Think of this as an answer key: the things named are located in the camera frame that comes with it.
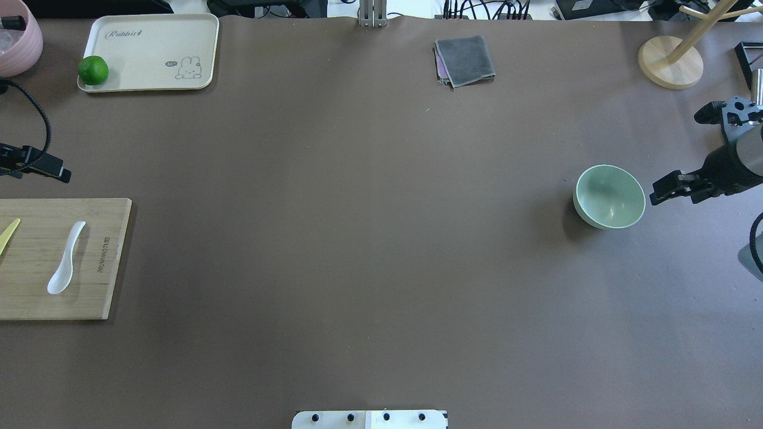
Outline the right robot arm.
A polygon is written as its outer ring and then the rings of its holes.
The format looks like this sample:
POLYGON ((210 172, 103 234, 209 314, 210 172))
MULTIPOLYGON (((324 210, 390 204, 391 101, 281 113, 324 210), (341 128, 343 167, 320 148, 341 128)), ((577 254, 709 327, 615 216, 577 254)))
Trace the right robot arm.
POLYGON ((652 206, 668 199, 690 197, 692 203, 720 195, 735 195, 762 182, 761 106, 734 96, 698 109, 698 124, 720 125, 723 144, 691 173, 677 169, 653 183, 652 206))

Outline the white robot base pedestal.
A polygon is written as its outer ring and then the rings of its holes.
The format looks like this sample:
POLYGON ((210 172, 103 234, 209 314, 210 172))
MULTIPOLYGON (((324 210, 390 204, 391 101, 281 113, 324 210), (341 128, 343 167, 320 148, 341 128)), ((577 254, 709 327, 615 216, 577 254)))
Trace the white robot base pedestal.
POLYGON ((436 409, 303 411, 291 428, 449 428, 449 418, 436 409))

